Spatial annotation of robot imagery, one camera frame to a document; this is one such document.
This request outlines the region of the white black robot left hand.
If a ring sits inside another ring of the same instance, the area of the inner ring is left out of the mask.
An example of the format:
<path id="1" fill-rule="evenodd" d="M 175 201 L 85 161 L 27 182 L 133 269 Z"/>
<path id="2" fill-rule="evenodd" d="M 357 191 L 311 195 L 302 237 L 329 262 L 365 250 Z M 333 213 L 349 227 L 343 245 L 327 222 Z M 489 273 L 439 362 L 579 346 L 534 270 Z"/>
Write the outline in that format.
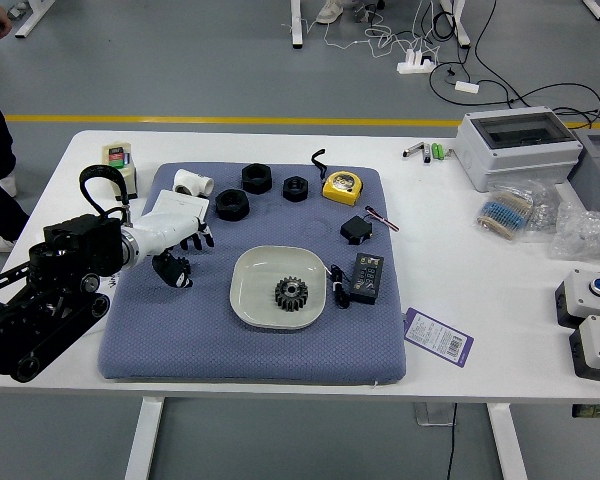
<path id="1" fill-rule="evenodd" d="M 151 212 L 141 216 L 132 227 L 121 228 L 122 268 L 133 268 L 151 256 L 154 271 L 167 285 L 190 288 L 193 282 L 189 278 L 189 261 L 184 257 L 175 258 L 170 250 L 177 244 L 186 250 L 189 239 L 201 250 L 201 238 L 209 247 L 214 246 L 209 226 L 197 216 Z"/>

